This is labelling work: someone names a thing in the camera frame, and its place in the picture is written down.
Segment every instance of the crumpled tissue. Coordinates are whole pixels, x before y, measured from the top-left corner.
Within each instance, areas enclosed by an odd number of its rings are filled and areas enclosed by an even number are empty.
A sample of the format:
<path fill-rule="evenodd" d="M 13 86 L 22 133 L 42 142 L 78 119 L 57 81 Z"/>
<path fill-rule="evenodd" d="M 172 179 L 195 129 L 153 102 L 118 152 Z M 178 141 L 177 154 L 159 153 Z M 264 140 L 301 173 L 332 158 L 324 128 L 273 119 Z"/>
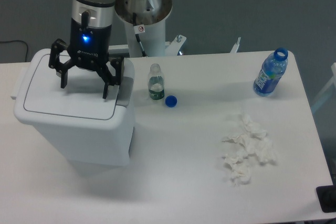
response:
<path fill-rule="evenodd" d="M 248 114 L 242 114 L 241 119 L 246 132 L 223 138 L 223 142 L 243 147 L 236 153 L 225 154 L 223 157 L 224 163 L 231 168 L 230 178 L 234 185 L 250 182 L 251 170 L 247 162 L 250 156 L 256 156 L 261 164 L 275 164 L 277 160 L 272 141 L 266 137 L 267 131 L 259 123 L 252 121 Z"/>

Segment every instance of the blue bottle cap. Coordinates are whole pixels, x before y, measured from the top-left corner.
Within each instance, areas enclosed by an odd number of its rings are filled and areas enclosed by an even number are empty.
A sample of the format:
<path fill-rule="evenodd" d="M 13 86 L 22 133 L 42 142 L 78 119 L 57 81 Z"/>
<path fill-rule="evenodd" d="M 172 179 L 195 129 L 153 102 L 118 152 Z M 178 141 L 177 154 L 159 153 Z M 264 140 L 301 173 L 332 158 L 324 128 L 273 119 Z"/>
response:
<path fill-rule="evenodd" d="M 286 48 L 279 47 L 274 51 L 274 58 L 278 61 L 284 61 L 288 57 L 288 51 Z"/>
<path fill-rule="evenodd" d="M 166 97 L 165 103 L 168 107 L 175 107 L 177 104 L 177 98 L 173 95 L 169 95 Z"/>

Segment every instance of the small plastic bottle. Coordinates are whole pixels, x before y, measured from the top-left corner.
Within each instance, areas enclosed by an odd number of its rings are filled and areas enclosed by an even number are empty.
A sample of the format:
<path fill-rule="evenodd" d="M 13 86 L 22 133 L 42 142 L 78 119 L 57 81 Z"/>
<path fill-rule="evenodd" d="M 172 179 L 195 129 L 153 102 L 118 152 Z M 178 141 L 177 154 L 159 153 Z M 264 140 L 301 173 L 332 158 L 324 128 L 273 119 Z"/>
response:
<path fill-rule="evenodd" d="M 266 97 L 272 94 L 286 71 L 287 57 L 287 49 L 280 47 L 266 58 L 253 84 L 253 89 L 259 96 Z"/>
<path fill-rule="evenodd" d="M 164 98 L 164 75 L 160 65 L 157 63 L 151 65 L 151 70 L 148 74 L 148 91 L 150 98 L 153 100 Z"/>

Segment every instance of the warning sticker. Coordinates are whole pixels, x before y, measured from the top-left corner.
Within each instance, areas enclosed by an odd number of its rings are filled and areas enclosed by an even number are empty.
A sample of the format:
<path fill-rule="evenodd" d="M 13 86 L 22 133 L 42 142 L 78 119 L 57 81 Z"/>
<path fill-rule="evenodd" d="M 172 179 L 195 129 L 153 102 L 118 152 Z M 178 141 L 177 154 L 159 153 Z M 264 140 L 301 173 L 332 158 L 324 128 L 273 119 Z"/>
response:
<path fill-rule="evenodd" d="M 145 25 L 134 26 L 135 34 L 141 34 L 145 32 Z"/>

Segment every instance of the blue led light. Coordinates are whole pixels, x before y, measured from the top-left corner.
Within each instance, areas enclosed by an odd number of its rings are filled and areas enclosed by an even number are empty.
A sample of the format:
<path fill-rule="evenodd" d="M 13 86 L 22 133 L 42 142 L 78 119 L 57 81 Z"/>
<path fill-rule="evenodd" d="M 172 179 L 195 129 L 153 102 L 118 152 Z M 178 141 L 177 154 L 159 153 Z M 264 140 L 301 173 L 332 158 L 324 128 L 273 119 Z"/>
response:
<path fill-rule="evenodd" d="M 90 37 L 83 35 L 82 36 L 85 43 L 88 43 L 90 41 Z"/>

